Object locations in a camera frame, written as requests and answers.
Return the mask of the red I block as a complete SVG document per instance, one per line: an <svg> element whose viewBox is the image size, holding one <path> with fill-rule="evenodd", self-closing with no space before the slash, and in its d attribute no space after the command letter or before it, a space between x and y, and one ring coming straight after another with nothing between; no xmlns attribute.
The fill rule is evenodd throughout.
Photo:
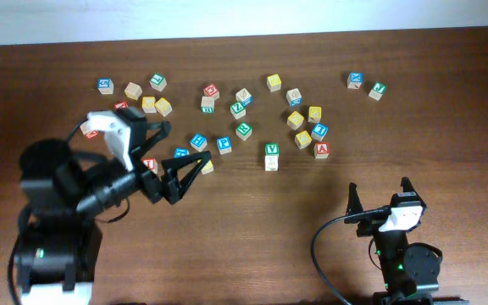
<svg viewBox="0 0 488 305"><path fill-rule="evenodd" d="M144 158L142 160L142 162L155 175L158 173L158 162L157 162L156 158Z"/></svg>

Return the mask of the yellow C block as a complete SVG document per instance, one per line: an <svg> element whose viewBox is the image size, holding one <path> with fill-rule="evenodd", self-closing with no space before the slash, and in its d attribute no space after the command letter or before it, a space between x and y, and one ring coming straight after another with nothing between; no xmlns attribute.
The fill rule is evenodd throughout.
<svg viewBox="0 0 488 305"><path fill-rule="evenodd" d="M206 164L201 169L203 175L206 175L213 171L214 171L214 165L211 160L207 161Z"/></svg>

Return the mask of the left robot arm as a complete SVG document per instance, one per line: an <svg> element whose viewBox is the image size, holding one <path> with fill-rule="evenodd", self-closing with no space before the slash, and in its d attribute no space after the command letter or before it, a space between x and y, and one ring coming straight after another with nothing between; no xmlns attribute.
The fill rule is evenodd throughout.
<svg viewBox="0 0 488 305"><path fill-rule="evenodd" d="M211 159L208 151L162 161L157 176L142 157L169 135L168 121L131 127L146 133L131 146L130 165L94 152L74 151L66 140L48 138L28 146L19 159L20 187L29 202L17 219L18 236L7 271L16 304L50 291L89 302L103 234L96 217L141 192L150 202L178 202Z"/></svg>

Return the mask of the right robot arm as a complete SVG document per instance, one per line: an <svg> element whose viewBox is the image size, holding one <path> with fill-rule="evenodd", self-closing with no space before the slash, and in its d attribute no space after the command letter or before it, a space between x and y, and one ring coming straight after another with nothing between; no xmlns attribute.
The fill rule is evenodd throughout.
<svg viewBox="0 0 488 305"><path fill-rule="evenodd" d="M432 304L443 254L429 244L408 242L407 233L419 227L426 204L408 177L401 188L389 204L365 211L357 185L350 183L344 222L358 226L358 237L374 239L385 291L372 296L373 304Z"/></svg>

